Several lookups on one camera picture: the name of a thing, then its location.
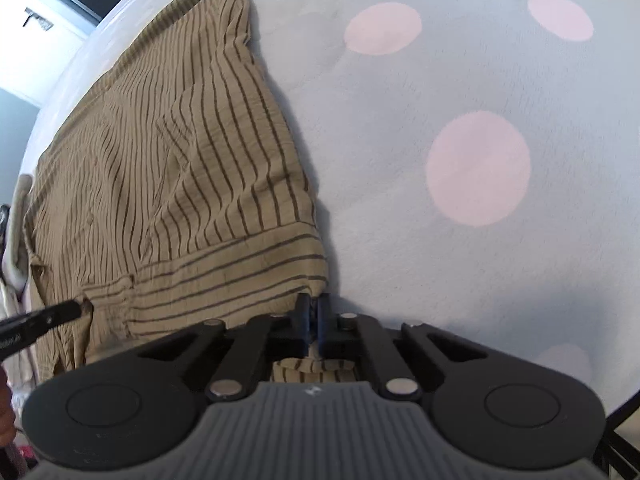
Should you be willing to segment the brown striped shirt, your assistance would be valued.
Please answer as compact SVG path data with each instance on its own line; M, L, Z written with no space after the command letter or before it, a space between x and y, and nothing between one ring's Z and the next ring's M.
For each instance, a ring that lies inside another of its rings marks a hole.
M249 43L250 0L172 0L41 155L30 301L93 306L37 342L41 380L326 288L314 192Z

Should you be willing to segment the white folded towel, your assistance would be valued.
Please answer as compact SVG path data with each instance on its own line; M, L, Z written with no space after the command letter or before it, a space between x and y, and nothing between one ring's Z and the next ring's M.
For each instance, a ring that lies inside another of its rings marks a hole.
M1 206L1 319L6 321L32 310L29 299L29 256L23 224L29 206L32 176L21 174L14 188L12 202ZM30 394L39 382L36 348L30 344L3 367L8 375L12 406L21 415Z

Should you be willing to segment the polka dot bed sheet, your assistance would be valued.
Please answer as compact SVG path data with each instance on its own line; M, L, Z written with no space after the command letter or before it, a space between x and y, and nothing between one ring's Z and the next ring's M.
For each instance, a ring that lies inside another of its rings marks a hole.
M122 0L24 166L172 0ZM639 0L250 0L334 306L639 387Z

